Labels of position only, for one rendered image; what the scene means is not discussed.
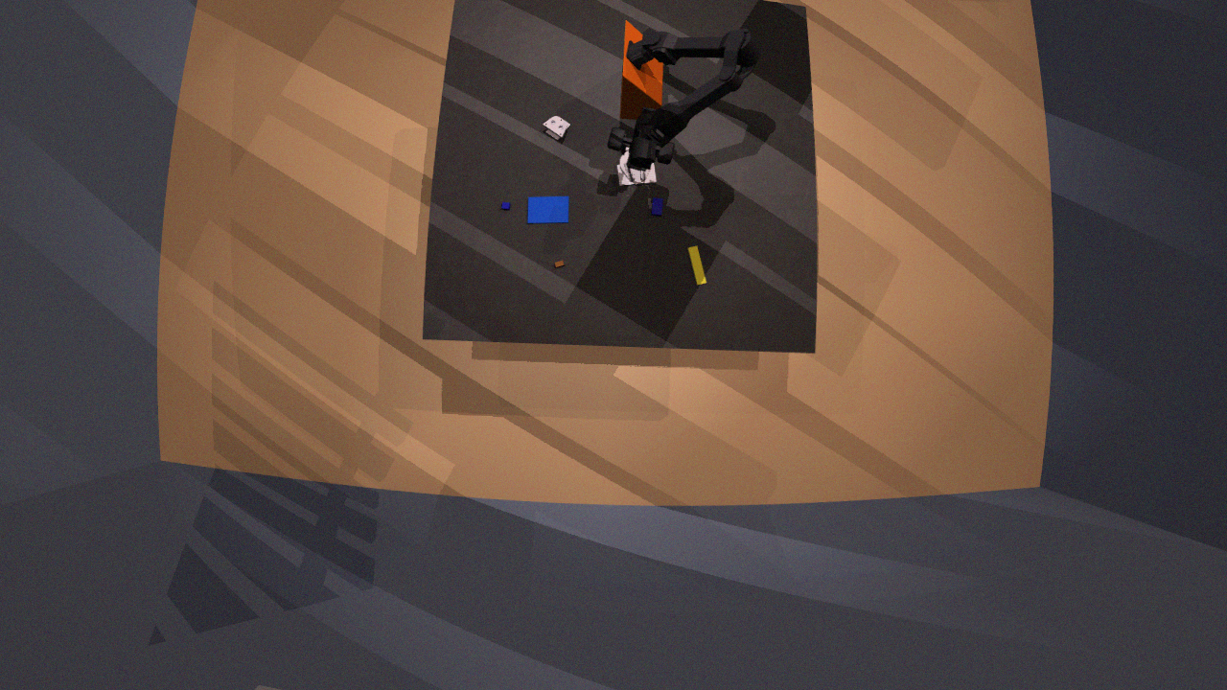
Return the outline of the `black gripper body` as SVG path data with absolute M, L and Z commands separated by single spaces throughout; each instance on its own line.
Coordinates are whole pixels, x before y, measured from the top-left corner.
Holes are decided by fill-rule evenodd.
M 618 151 L 622 150 L 622 146 L 627 146 L 627 149 L 629 149 L 629 144 L 633 144 L 633 139 L 625 138 L 625 130 L 626 129 L 618 129 L 618 126 L 614 126 L 614 129 L 611 129 L 609 150 Z M 658 161 L 669 165 L 672 160 L 674 147 L 675 145 L 672 142 L 666 144 L 663 149 L 656 146 Z

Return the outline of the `yellow flat bar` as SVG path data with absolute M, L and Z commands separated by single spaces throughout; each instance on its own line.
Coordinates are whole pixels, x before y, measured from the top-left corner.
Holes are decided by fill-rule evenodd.
M 706 274 L 703 274 L 703 268 L 702 268 L 702 263 L 701 263 L 701 259 L 699 259 L 698 247 L 697 246 L 696 247 L 688 247 L 687 250 L 691 254 L 691 262 L 692 262 L 692 265 L 693 265 L 693 269 L 694 269 L 694 277 L 696 277 L 696 281 L 697 281 L 697 286 L 701 285 L 701 284 L 706 284 Z

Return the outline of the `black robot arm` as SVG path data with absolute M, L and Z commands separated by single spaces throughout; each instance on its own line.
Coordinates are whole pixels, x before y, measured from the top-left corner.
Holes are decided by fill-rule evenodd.
M 686 129 L 691 118 L 707 106 L 717 104 L 725 95 L 739 90 L 744 79 L 752 72 L 761 58 L 761 48 L 748 28 L 733 29 L 725 36 L 672 36 L 647 28 L 640 42 L 629 41 L 626 58 L 638 70 L 640 64 L 656 58 L 663 65 L 675 65 L 679 58 L 723 58 L 721 71 L 709 82 L 679 102 L 659 106 L 658 110 L 644 106 L 636 120 L 636 138 L 629 144 L 628 169 L 647 172 L 656 161 L 656 146 L 665 146 Z M 739 72 L 735 71 L 740 65 Z M 663 133 L 658 135 L 656 130 Z

